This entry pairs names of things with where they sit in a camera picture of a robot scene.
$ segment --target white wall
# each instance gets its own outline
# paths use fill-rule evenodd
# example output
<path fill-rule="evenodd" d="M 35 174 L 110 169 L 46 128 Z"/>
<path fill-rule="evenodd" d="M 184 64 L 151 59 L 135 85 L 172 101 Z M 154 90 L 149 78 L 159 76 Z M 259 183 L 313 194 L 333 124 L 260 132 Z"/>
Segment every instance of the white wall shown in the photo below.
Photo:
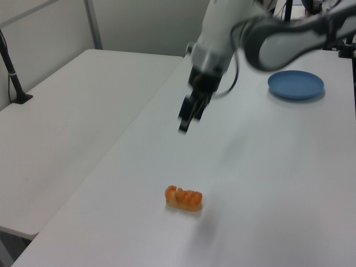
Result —
<path fill-rule="evenodd" d="M 209 0 L 89 0 L 103 49 L 184 56 Z"/>
<path fill-rule="evenodd" d="M 94 48 L 84 0 L 58 0 L 3 27 L 2 32 L 25 92 Z M 0 110 L 7 105 L 7 70 L 0 58 Z"/>

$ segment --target black metal stand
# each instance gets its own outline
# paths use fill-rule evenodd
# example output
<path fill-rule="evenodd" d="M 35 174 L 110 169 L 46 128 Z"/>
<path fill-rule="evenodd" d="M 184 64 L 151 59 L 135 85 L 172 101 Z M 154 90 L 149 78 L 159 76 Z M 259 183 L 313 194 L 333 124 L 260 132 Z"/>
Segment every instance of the black metal stand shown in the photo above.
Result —
<path fill-rule="evenodd" d="M 339 57 L 341 58 L 353 58 L 354 52 L 356 51 L 356 43 L 352 43 L 353 36 L 346 39 L 346 42 L 339 42 Z"/>
<path fill-rule="evenodd" d="M 292 6 L 293 6 L 293 0 L 287 0 L 285 2 L 284 22 L 290 22 Z"/>
<path fill-rule="evenodd" d="M 12 102 L 17 103 L 17 104 L 24 104 L 28 100 L 30 100 L 33 96 L 25 94 L 25 92 L 22 90 L 20 81 L 18 80 L 16 71 L 13 67 L 9 53 L 7 51 L 7 46 L 6 46 L 5 40 L 3 40 L 2 35 L 0 35 L 0 53 L 1 53 L 2 59 L 4 60 L 6 69 L 8 71 L 8 74 L 10 75 L 10 79 L 12 81 L 12 84 L 13 84 L 16 94 L 17 94 L 17 98 L 15 100 L 13 100 Z"/>

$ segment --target table surface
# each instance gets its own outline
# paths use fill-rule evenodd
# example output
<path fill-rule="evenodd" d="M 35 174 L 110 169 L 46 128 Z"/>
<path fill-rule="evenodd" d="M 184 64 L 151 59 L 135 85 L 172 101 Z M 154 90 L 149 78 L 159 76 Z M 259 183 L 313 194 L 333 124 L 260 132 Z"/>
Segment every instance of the table surface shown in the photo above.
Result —
<path fill-rule="evenodd" d="M 0 112 L 0 230 L 33 239 L 181 57 L 88 50 Z"/>
<path fill-rule="evenodd" d="M 186 135 L 185 58 L 15 262 L 20 266 L 354 267 L 356 121 L 350 60 L 315 51 L 287 69 L 325 82 L 317 101 L 268 91 L 240 56 L 228 97 Z M 228 88 L 234 66 L 220 88 Z M 165 205 L 169 185 L 203 193 Z"/>

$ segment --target black cable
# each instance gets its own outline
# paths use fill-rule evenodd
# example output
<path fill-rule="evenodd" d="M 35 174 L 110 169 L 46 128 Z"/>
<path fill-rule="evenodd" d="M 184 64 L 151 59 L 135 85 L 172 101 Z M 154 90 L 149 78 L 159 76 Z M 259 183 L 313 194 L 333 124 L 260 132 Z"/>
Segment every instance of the black cable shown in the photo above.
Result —
<path fill-rule="evenodd" d="M 5 48 L 6 48 L 6 51 L 7 51 L 6 39 L 5 39 L 4 34 L 2 33 L 1 29 L 0 29 L 0 37 L 1 37 L 1 39 L 3 39 L 3 42 L 5 44 Z M 10 75 L 9 74 L 7 75 L 7 95 L 9 97 L 9 102 L 12 103 L 11 96 L 10 96 Z"/>
<path fill-rule="evenodd" d="M 223 93 L 216 93 L 212 96 L 212 99 L 218 99 L 218 98 L 222 98 L 224 96 L 226 96 L 228 93 L 230 93 L 233 88 L 235 87 L 237 81 L 238 81 L 238 78 L 239 78 L 239 58 L 238 58 L 238 49 L 236 47 L 236 44 L 235 44 L 235 41 L 234 41 L 234 32 L 237 28 L 241 27 L 242 24 L 244 24 L 241 32 L 240 32 L 240 39 L 241 39 L 241 36 L 242 36 L 242 32 L 244 30 L 244 28 L 246 27 L 247 23 L 249 23 L 249 21 L 252 21 L 254 19 L 258 19 L 260 17 L 255 17 L 255 18 L 250 18 L 250 19 L 246 19 L 244 21 L 241 21 L 237 24 L 235 24 L 233 26 L 233 28 L 231 29 L 230 31 L 230 44 L 231 44 L 231 47 L 233 48 L 233 51 L 235 52 L 234 55 L 235 55 L 235 61 L 236 61 L 236 75 L 235 75 L 235 78 L 234 78 L 234 81 L 233 81 L 233 84 L 230 86 L 230 88 L 223 92 Z"/>
<path fill-rule="evenodd" d="M 4 37 L 4 35 L 2 34 L 2 31 L 1 31 L 1 29 L 0 29 L 0 36 L 1 36 L 1 39 L 3 39 L 3 41 L 4 41 L 4 44 L 5 44 L 5 47 L 6 47 L 6 50 L 7 50 L 7 43 L 6 43 L 6 40 L 5 40 L 5 37 Z"/>
<path fill-rule="evenodd" d="M 11 96 L 10 96 L 10 75 L 7 75 L 7 94 L 9 96 L 10 103 L 12 103 Z"/>
<path fill-rule="evenodd" d="M 285 9 L 285 5 L 284 5 L 284 7 L 283 7 L 282 14 L 280 15 L 280 21 L 282 21 L 282 17 L 283 17 L 283 11 L 284 11 L 284 9 Z"/>
<path fill-rule="evenodd" d="M 280 9 L 280 11 L 277 13 L 277 15 L 276 16 L 278 16 L 279 15 L 279 13 L 282 11 L 282 9 L 284 9 L 284 7 L 285 7 L 285 5 L 287 4 L 287 2 L 285 2 L 285 4 L 282 6 L 282 8 Z"/>
<path fill-rule="evenodd" d="M 338 0 L 338 1 L 336 2 L 336 4 L 335 4 L 334 6 L 332 6 L 332 8 L 336 7 L 340 2 L 341 2 L 341 0 Z"/>

